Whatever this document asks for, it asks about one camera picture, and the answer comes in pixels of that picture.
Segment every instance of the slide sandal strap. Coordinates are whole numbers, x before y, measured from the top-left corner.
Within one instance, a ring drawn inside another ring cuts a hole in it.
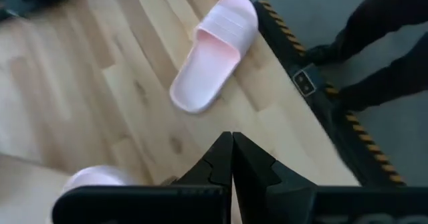
[[[210,10],[199,24],[197,31],[200,30],[236,48],[241,57],[246,54],[257,33],[257,28],[250,19],[222,5],[216,5]]]

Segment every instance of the black mechanical arm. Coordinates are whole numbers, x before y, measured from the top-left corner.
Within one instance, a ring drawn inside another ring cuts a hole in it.
[[[168,186],[71,190],[53,223],[230,223],[232,176],[244,224],[428,223],[426,188],[319,187],[238,132]]]

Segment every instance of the slipper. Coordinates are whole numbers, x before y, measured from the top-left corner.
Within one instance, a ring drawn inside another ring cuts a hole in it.
[[[191,113],[208,108],[257,32],[250,0],[220,0],[195,29],[192,50],[170,88],[173,103]]]

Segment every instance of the gray carpet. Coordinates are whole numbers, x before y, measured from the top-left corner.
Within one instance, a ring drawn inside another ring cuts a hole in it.
[[[362,0],[269,0],[307,48],[330,43]],[[338,87],[353,84],[407,53],[428,23],[404,27],[368,46],[342,66],[324,70]],[[428,92],[357,114],[409,185],[428,185]]]

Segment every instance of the dark pant leg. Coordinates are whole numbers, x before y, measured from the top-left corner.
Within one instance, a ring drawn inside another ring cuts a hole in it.
[[[336,38],[339,58],[347,60],[389,32],[425,21],[428,0],[364,0]]]
[[[344,107],[361,111],[428,90],[428,33],[403,57],[340,91]]]

